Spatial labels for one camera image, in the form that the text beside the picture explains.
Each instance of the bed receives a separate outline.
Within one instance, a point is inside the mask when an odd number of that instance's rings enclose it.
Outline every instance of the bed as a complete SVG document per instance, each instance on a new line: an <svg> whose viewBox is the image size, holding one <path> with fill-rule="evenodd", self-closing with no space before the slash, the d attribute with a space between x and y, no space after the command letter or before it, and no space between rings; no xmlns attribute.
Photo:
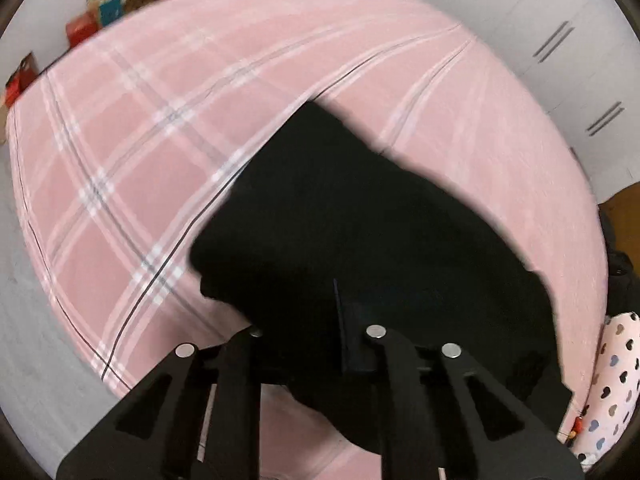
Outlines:
<svg viewBox="0 0 640 480"><path fill-rule="evenodd" d="M606 258L584 175L516 76L419 0L165 0L56 63L8 120L17 217L45 294L18 243L8 264L20 286L7 291L34 307L10 312L20 343L3 357L16 371L0 402L51 475L171 348L246 326L201 297L186 254L237 171L316 96L469 204L542 275L574 391L565 439L591 383ZM10 396L22 404L6 409ZM262 397L263 476L378 477L376 456L285 390Z"/></svg>

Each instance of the silver screw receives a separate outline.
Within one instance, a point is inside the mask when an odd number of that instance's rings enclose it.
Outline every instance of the silver screw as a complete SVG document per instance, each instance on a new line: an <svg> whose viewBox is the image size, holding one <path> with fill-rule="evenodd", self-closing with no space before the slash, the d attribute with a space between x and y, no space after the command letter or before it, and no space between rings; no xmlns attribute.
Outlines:
<svg viewBox="0 0 640 480"><path fill-rule="evenodd" d="M442 346L442 353L445 357L455 359L456 357L460 357L460 354L462 354L462 348L455 343L447 343Z"/></svg>
<svg viewBox="0 0 640 480"><path fill-rule="evenodd" d="M193 355L195 351L196 347L191 343L182 343L180 346L178 346L178 348L175 349L175 354L178 357L185 358Z"/></svg>
<svg viewBox="0 0 640 480"><path fill-rule="evenodd" d="M381 325L367 326L367 335L374 339L380 339L386 335L386 328Z"/></svg>

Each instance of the plaid pattern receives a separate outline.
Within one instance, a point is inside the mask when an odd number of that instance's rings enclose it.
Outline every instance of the plaid pattern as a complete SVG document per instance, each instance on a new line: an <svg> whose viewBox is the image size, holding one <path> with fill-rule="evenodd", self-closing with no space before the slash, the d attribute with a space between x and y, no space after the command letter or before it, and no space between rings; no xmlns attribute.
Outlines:
<svg viewBox="0 0 640 480"><path fill-rule="evenodd" d="M576 392L566 433L604 314L593 197L519 81L418 0L167 0L21 97L8 120L20 222L82 357L123 395L177 344L219 344L246 326L201 297L186 255L252 155L316 96L471 204L542 273ZM377 457L283 389L263 399L263 475L379 476Z"/></svg>

